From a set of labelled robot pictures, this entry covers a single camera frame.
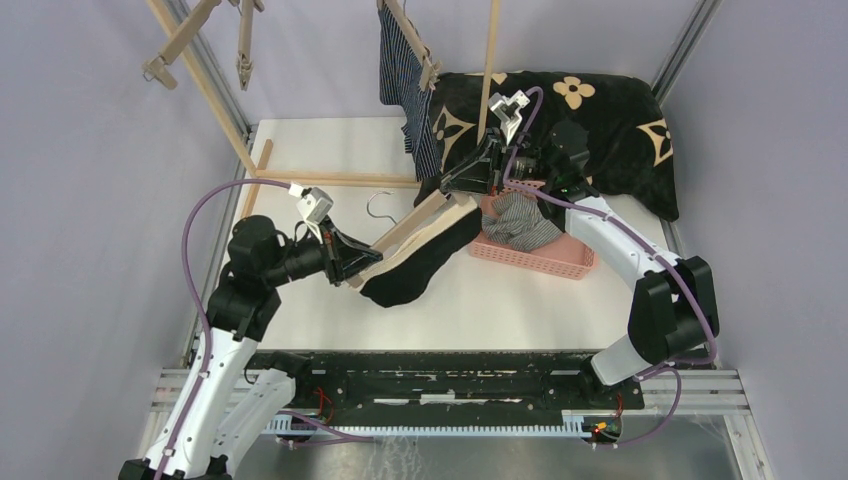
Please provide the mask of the wooden clothes rack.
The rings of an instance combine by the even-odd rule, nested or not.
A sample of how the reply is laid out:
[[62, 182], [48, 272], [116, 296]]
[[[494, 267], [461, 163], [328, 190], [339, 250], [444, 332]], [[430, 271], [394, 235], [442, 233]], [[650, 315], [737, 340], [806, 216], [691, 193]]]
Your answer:
[[[190, 10], [185, 1], [164, 1], [173, 18], [167, 21], [168, 26], [176, 27], [188, 15]], [[486, 122], [487, 95], [490, 91], [491, 75], [495, 58], [496, 38], [498, 33], [498, 22], [500, 16], [501, 1], [490, 1], [490, 12], [488, 19], [488, 34], [486, 41], [486, 54], [484, 63], [482, 100], [479, 108], [479, 133], [478, 142], [483, 136], [483, 128]], [[260, 162], [254, 162], [251, 157], [249, 146], [250, 127], [245, 116], [239, 113], [238, 102], [235, 100], [228, 82], [224, 79], [220, 70], [214, 62], [214, 55], [208, 49], [202, 48], [206, 45], [200, 32], [194, 37], [189, 46], [179, 56], [183, 58], [197, 89], [204, 96], [207, 105], [217, 119], [219, 126], [227, 137], [248, 178], [260, 180], [285, 181], [289, 183], [316, 184], [327, 186], [344, 187], [369, 187], [369, 188], [413, 188], [418, 186], [414, 177], [397, 174], [382, 173], [345, 173], [345, 172], [314, 172], [314, 171], [278, 171], [268, 169], [267, 163], [273, 149], [273, 142], [268, 140], [262, 145]]]

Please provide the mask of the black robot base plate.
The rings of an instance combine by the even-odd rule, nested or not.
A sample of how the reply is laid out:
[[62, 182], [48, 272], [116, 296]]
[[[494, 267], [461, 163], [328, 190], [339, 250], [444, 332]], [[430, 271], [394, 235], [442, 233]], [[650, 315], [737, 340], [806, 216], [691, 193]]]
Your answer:
[[279, 354], [296, 354], [309, 364], [295, 398], [261, 434], [328, 433], [334, 442], [390, 435], [587, 439], [592, 431], [586, 417], [615, 419], [645, 405], [632, 380], [588, 388], [581, 375], [587, 353], [275, 350], [256, 351], [228, 410]]

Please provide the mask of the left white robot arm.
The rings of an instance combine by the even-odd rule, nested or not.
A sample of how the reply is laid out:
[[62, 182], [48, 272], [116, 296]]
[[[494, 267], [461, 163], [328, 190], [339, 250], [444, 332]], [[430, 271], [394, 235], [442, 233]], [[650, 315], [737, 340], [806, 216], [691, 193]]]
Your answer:
[[279, 354], [247, 396], [226, 408], [281, 305], [278, 287], [314, 274], [338, 286], [383, 258], [341, 233], [330, 218], [295, 241], [262, 215], [236, 223], [228, 253], [205, 311], [200, 358], [161, 433], [142, 458], [124, 463], [122, 479], [232, 478], [277, 412], [307, 404], [315, 390], [308, 360]]

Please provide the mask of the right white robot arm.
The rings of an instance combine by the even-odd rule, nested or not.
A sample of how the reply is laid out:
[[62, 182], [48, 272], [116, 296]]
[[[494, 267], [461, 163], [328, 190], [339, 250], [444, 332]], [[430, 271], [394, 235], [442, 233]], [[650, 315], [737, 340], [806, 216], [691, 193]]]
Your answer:
[[569, 158], [561, 133], [554, 127], [530, 157], [541, 187], [520, 183], [519, 149], [490, 128], [470, 154], [443, 173], [439, 188], [477, 194], [512, 189], [529, 195], [544, 217], [592, 249], [630, 288], [625, 335], [594, 354], [577, 382], [581, 400], [599, 408], [617, 396], [618, 384], [627, 379], [646, 379], [663, 367], [712, 362], [718, 309], [709, 264], [655, 245], [618, 216]]

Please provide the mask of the empty beige clip hanger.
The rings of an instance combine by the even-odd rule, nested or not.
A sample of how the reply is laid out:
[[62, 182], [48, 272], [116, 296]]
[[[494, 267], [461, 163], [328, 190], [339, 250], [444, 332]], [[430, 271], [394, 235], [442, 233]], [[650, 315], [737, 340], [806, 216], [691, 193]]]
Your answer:
[[213, 10], [221, 4], [221, 0], [199, 1], [176, 27], [167, 25], [167, 21], [172, 21], [173, 18], [164, 1], [148, 1], [147, 4], [160, 21], [160, 26], [167, 34], [167, 40], [151, 60], [142, 64], [142, 75], [146, 81], [156, 80], [166, 89], [174, 90], [178, 82], [168, 71], [168, 67], [189, 46]]

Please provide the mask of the grey striped underwear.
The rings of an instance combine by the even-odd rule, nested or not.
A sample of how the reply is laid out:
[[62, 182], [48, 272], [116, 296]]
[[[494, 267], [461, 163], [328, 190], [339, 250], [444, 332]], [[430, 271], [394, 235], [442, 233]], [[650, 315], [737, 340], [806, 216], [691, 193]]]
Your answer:
[[534, 198], [518, 192], [495, 197], [494, 214], [484, 214], [482, 232], [490, 240], [519, 252], [531, 252], [557, 241], [563, 232], [546, 219]]

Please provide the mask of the black floral blanket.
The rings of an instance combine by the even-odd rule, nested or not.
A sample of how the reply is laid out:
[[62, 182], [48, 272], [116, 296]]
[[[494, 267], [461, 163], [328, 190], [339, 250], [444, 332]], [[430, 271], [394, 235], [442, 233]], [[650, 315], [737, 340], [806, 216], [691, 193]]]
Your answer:
[[[429, 106], [435, 172], [422, 180], [418, 201], [477, 146], [482, 85], [480, 73], [440, 75]], [[672, 133], [649, 84], [561, 71], [491, 77], [492, 92], [505, 97], [535, 86], [543, 98], [539, 108], [521, 112], [530, 127], [521, 156], [539, 159], [542, 167], [572, 158], [600, 193], [630, 195], [661, 219], [679, 218]]]

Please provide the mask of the pink plastic basket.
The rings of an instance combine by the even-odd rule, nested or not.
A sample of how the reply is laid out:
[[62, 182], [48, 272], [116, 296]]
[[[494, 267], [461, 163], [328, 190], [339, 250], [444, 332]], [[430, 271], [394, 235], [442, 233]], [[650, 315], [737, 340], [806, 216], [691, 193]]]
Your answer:
[[469, 246], [473, 257], [572, 280], [595, 267], [594, 251], [544, 218], [528, 193], [484, 196], [480, 207], [482, 227]]

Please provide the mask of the navy striped boxer shorts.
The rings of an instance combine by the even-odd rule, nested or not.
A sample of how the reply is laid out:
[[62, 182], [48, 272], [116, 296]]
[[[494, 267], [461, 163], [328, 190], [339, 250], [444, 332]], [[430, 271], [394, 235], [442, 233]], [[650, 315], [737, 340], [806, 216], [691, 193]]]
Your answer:
[[441, 172], [441, 157], [431, 131], [430, 102], [434, 90], [419, 88], [421, 66], [388, 10], [377, 8], [380, 22], [379, 99], [402, 109], [405, 152], [412, 157], [416, 179]]

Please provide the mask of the black underwear beige waistband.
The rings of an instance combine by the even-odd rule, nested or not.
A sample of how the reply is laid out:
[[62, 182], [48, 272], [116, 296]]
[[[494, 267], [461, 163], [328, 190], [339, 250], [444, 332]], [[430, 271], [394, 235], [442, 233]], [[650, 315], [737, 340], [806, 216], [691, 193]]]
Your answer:
[[383, 308], [420, 298], [434, 275], [481, 232], [482, 210], [473, 197], [453, 201], [414, 232], [388, 259], [362, 272], [357, 292]]

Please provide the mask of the aluminium frame rail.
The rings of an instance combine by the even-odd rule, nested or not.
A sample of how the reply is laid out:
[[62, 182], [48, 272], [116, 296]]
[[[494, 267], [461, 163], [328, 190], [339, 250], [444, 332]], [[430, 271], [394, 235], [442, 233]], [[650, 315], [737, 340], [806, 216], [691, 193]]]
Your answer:
[[710, 22], [722, 4], [721, 0], [698, 0], [672, 44], [652, 83], [652, 93], [662, 104], [672, 90]]

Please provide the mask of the beige clip hanger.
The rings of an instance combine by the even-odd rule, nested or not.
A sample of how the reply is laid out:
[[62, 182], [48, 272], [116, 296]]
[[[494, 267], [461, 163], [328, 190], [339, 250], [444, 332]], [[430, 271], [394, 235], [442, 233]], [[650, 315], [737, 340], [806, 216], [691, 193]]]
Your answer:
[[463, 204], [456, 195], [446, 196], [440, 191], [430, 194], [372, 245], [378, 253], [386, 255], [394, 247], [393, 252], [354, 275], [346, 284], [360, 291], [370, 279], [401, 266], [453, 226]]
[[253, 40], [253, 22], [256, 12], [263, 12], [265, 4], [262, 0], [235, 0], [232, 4], [240, 14], [239, 37], [236, 57], [236, 70], [239, 87], [247, 91], [253, 72], [251, 56]]
[[142, 75], [146, 81], [156, 80], [166, 89], [174, 90], [178, 82], [168, 71], [168, 67], [189, 46], [213, 10], [221, 4], [221, 0], [199, 1], [176, 27], [167, 25], [167, 21], [172, 21], [173, 18], [164, 1], [148, 1], [147, 4], [160, 21], [160, 26], [167, 34], [167, 40], [151, 60], [142, 64]]
[[404, 7], [396, 0], [377, 0], [376, 5], [379, 10], [388, 10], [417, 58], [421, 66], [419, 88], [422, 91], [434, 90], [438, 82], [441, 62], [433, 58], [431, 50], [422, 41], [418, 30], [405, 13]]

